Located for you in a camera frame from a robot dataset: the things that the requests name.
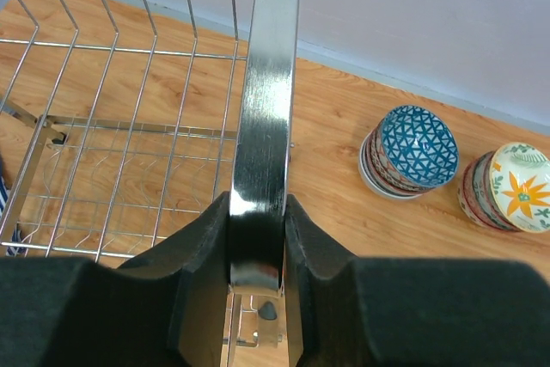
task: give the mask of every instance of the orange flower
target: orange flower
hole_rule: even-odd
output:
[[[510,184],[513,191],[502,192],[504,195],[512,198],[512,201],[510,201],[510,204],[508,205],[508,211],[506,212],[508,217],[513,214],[514,211],[517,210],[517,208],[520,208],[525,217],[532,218],[533,215],[531,215],[531,205],[550,206],[550,204],[547,204],[546,202],[541,200],[542,198],[550,196],[550,193],[539,192],[542,188],[546,186],[546,183],[531,187],[536,178],[536,176],[534,176],[527,180],[524,184],[519,186],[517,185],[516,177],[511,172],[509,174]]]

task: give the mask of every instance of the geometric pattern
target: geometric pattern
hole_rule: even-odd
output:
[[[405,105],[388,113],[382,122],[382,145],[395,169],[422,187],[440,187],[458,169],[453,134],[422,107]]]

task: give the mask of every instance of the black rubber foot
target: black rubber foot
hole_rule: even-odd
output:
[[[54,144],[54,145],[63,145],[65,143],[65,141],[67,140],[67,134],[62,133],[62,132],[60,132],[60,133],[61,133],[61,135],[63,135],[63,137],[52,139],[52,144]]]

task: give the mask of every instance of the wire rack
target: wire rack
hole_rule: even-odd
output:
[[[251,16],[224,0],[228,38],[197,24],[195,0],[179,0],[187,22],[137,1],[9,0],[0,12],[1,120],[33,131],[2,215],[3,247],[116,267],[229,189],[248,50],[238,22]],[[254,297],[235,308],[228,341],[256,346],[244,327],[254,323],[243,323],[257,313]]]

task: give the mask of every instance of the white bowl with orange flower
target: white bowl with orange flower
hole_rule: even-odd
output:
[[[533,146],[514,142],[491,160],[491,192],[503,216],[517,228],[550,230],[550,161]]]

